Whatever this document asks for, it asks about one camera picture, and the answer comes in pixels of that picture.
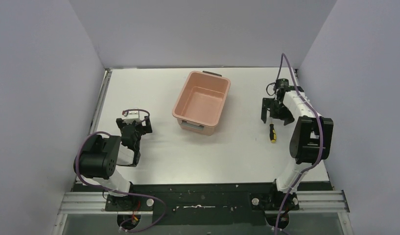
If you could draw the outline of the black yellow screwdriver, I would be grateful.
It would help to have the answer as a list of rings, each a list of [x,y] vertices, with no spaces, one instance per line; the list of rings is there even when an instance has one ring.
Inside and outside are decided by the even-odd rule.
[[[269,130],[270,141],[271,141],[271,143],[275,143],[277,140],[277,136],[276,136],[276,131],[274,128],[274,123],[273,123],[273,120],[271,117],[269,118],[269,129],[270,129]]]

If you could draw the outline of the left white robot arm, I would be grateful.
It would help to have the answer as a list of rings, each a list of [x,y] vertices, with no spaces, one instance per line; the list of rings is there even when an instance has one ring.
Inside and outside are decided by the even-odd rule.
[[[141,157],[141,137],[152,133],[149,115],[117,118],[120,135],[108,135],[98,131],[88,136],[80,147],[73,162],[73,170],[80,181],[88,186],[97,182],[110,196],[118,197],[118,204],[124,210],[136,206],[137,197],[131,192],[132,183],[116,169],[117,166],[136,167]]]

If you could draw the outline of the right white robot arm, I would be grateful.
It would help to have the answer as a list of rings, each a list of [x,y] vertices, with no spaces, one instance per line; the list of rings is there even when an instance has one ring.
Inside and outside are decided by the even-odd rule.
[[[277,191],[294,193],[304,176],[329,156],[334,123],[316,112],[304,93],[285,92],[281,99],[263,98],[261,120],[279,119],[294,124],[290,159],[275,180]]]

